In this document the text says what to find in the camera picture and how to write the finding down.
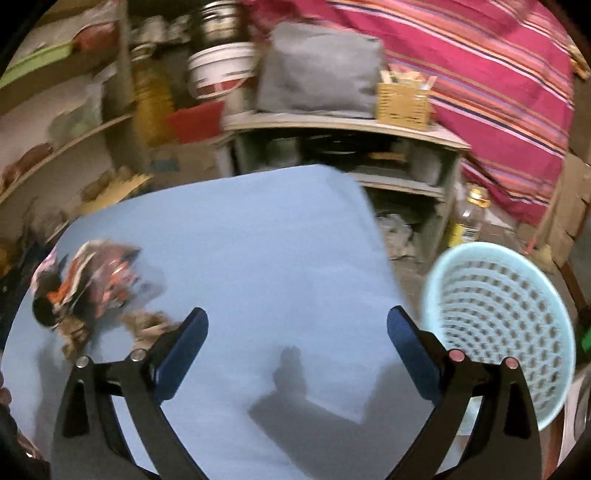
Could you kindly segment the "yellow egg tray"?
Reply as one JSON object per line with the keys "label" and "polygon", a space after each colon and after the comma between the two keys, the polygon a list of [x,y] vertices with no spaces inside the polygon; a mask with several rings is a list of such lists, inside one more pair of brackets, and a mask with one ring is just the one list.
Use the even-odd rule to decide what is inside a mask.
{"label": "yellow egg tray", "polygon": [[70,217],[74,219],[87,216],[146,193],[151,180],[150,174],[136,173],[128,166],[106,170],[80,191],[80,202]]}

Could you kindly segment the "orange snack wrapper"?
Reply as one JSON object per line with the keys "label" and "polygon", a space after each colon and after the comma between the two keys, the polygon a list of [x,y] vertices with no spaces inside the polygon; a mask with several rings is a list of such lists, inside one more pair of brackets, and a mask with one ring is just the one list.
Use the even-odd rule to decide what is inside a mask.
{"label": "orange snack wrapper", "polygon": [[90,240],[74,255],[64,279],[44,297],[58,319],[102,317],[108,310],[123,306],[131,298],[138,280],[132,269],[141,249],[110,240]]}

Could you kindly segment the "light blue tablecloth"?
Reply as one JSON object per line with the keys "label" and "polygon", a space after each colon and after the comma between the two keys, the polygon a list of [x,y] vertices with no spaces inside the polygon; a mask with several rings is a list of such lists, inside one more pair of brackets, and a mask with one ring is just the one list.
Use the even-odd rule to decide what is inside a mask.
{"label": "light blue tablecloth", "polygon": [[432,406],[387,333],[407,307],[370,202],[294,167],[170,188],[75,221],[57,242],[136,245],[136,304],[207,338],[162,409],[211,479],[384,479]]}

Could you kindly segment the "striped red curtain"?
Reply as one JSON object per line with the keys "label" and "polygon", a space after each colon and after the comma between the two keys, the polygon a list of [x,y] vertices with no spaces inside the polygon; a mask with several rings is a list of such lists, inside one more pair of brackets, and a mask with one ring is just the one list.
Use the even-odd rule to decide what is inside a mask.
{"label": "striped red curtain", "polygon": [[389,61],[434,77],[438,121],[467,141],[468,180],[538,224],[574,115],[569,37],[537,1],[252,1],[260,32],[302,21],[379,38]]}

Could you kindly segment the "cardboard box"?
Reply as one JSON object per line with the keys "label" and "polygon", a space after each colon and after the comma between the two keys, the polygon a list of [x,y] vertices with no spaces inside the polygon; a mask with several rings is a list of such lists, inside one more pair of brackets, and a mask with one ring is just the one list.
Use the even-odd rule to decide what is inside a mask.
{"label": "cardboard box", "polygon": [[172,143],[152,149],[147,166],[153,190],[235,175],[228,140]]}

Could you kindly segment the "red plastic bowl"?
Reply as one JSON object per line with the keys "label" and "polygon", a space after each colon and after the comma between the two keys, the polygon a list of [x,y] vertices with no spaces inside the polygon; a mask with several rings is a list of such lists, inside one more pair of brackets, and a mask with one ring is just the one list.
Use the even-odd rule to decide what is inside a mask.
{"label": "red plastic bowl", "polygon": [[221,134],[223,109],[223,101],[207,101],[173,112],[166,122],[180,144],[197,143]]}

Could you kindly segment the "green plastic tray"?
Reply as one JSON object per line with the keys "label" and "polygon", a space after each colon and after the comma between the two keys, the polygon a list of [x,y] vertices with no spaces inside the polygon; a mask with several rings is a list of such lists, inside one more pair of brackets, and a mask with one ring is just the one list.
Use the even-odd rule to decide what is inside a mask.
{"label": "green plastic tray", "polygon": [[67,59],[72,50],[72,42],[57,43],[35,50],[6,69],[1,78],[0,86],[6,87],[36,70]]}

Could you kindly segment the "yellow woven box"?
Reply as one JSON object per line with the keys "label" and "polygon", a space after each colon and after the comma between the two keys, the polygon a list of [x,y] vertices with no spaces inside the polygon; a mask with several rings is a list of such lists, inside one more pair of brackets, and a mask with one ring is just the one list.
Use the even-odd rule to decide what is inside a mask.
{"label": "yellow woven box", "polygon": [[379,123],[427,131],[432,123],[431,93],[438,77],[421,72],[382,69],[377,87],[376,119]]}

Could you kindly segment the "steel cooking pot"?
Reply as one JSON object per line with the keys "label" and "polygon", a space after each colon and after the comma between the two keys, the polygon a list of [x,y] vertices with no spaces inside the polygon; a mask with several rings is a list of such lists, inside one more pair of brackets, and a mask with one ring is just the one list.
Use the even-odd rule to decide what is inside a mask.
{"label": "steel cooking pot", "polygon": [[191,44],[195,51],[249,42],[249,16],[239,1],[203,1],[191,13]]}

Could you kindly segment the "grey fabric cover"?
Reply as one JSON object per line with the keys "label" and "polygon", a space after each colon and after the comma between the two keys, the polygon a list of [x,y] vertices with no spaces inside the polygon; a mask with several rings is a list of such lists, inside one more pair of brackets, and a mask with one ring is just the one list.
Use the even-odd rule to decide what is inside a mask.
{"label": "grey fabric cover", "polygon": [[372,119],[386,57],[376,37],[281,22],[259,73],[256,109]]}

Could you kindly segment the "light blue plastic basket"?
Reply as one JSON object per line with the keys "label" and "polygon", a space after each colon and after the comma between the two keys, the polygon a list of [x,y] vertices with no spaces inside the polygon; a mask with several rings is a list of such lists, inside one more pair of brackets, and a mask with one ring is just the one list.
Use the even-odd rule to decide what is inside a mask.
{"label": "light blue plastic basket", "polygon": [[447,250],[427,276],[420,324],[473,361],[516,358],[539,429],[562,410],[575,372],[574,330],[560,294],[526,257],[487,242]]}

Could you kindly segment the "low white shelf unit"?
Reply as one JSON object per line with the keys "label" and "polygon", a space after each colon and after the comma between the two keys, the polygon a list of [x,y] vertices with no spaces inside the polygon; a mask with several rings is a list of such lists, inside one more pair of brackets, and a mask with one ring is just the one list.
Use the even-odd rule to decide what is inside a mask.
{"label": "low white shelf unit", "polygon": [[453,210],[467,142],[440,124],[427,130],[376,120],[310,114],[245,112],[225,116],[238,170],[322,164],[351,176],[377,214],[397,213],[413,229],[415,259],[430,267]]}

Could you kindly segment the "oil bottle on floor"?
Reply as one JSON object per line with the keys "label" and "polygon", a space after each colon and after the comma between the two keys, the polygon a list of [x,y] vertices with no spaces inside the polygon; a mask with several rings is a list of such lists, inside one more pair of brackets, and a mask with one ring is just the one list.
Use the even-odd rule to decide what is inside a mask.
{"label": "oil bottle on floor", "polygon": [[454,248],[478,241],[489,207],[488,190],[476,184],[469,184],[465,197],[456,204],[450,223],[448,247]]}

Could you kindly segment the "wooden wall shelf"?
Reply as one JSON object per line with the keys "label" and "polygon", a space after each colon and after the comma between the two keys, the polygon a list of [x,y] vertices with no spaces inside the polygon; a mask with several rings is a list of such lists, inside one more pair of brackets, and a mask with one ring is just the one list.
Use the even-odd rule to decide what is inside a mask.
{"label": "wooden wall shelf", "polygon": [[80,191],[123,165],[133,136],[129,22],[124,1],[59,1],[10,64],[53,44],[71,55],[1,87],[1,236],[45,232]]}

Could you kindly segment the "white plastic bucket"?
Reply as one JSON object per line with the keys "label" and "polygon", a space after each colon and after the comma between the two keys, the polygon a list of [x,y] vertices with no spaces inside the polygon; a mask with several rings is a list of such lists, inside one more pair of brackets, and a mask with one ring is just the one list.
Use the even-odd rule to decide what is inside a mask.
{"label": "white plastic bucket", "polygon": [[259,57],[252,42],[203,49],[187,59],[187,89],[197,100],[228,94],[256,77]]}

